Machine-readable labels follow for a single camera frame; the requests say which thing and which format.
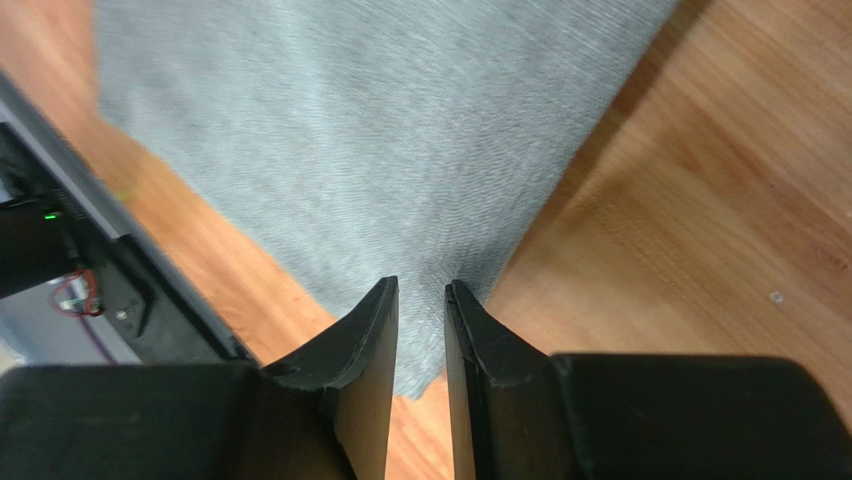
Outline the grey cloth napkin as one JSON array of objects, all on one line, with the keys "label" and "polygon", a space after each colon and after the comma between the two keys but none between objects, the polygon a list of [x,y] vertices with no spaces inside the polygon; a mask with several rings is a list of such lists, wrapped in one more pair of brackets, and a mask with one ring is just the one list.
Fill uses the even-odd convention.
[{"label": "grey cloth napkin", "polygon": [[329,313],[400,285],[394,391],[444,366],[672,1],[99,1],[99,107]]}]

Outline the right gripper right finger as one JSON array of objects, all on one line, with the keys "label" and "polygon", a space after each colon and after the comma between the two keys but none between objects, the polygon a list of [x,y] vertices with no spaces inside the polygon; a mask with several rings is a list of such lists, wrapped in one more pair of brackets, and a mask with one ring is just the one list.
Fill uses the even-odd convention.
[{"label": "right gripper right finger", "polygon": [[445,352],[456,478],[578,478],[550,358],[460,280],[445,289]]}]

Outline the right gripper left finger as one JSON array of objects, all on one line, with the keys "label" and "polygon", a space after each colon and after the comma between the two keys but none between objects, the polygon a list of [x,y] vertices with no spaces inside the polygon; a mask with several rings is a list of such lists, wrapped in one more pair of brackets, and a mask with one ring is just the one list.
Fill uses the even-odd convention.
[{"label": "right gripper left finger", "polygon": [[399,285],[383,277],[343,318],[264,367],[308,401],[347,479],[383,479],[397,356]]}]

